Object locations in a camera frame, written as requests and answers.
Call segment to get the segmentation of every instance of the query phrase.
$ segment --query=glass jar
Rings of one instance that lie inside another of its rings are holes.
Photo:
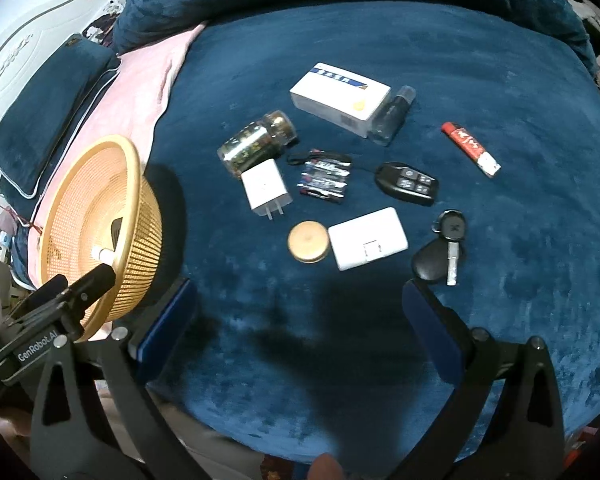
[[[289,118],[276,110],[248,124],[218,149],[218,157],[236,178],[268,158],[276,158],[296,140]]]

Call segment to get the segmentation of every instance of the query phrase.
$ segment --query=pink cloth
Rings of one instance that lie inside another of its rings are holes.
[[[101,137],[119,134],[130,139],[138,149],[144,170],[154,143],[155,123],[167,109],[171,86],[182,67],[189,45],[204,28],[205,23],[201,23],[193,30],[120,57],[118,76],[76,135],[49,181],[34,218],[36,225],[44,229],[62,178],[80,154]],[[34,229],[29,231],[29,277],[36,287],[42,285],[38,274],[39,238]]]

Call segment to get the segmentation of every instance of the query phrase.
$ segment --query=wicker basket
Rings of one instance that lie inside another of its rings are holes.
[[[122,223],[114,247],[117,219]],[[94,248],[110,254],[116,285],[85,313],[80,340],[86,340],[139,303],[154,278],[161,245],[160,210],[141,175],[136,147],[122,136],[104,137],[85,150],[56,192],[42,235],[40,283],[56,274],[73,283],[100,263]]]

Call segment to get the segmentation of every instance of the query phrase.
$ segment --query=red lighter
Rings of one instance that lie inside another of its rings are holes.
[[[491,156],[491,153],[485,150],[480,142],[475,140],[474,136],[462,126],[455,123],[444,123],[442,125],[442,131],[445,132],[449,139],[455,142],[456,145],[463,150],[489,178],[493,177],[500,169],[500,164],[498,164]]]

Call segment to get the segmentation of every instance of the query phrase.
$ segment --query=red string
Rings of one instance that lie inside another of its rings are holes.
[[[11,209],[11,211],[8,211],[7,208],[5,208],[1,205],[0,205],[0,209],[2,209],[3,211],[7,211],[9,213],[13,212],[13,214],[16,215],[16,218],[18,218],[18,220],[20,220],[25,226],[29,225],[29,226],[33,227],[38,232],[38,234],[40,234],[40,236],[42,236],[42,227],[38,227],[33,222],[29,222],[28,220],[25,220],[22,216],[20,216],[18,213],[16,213],[13,209]]]

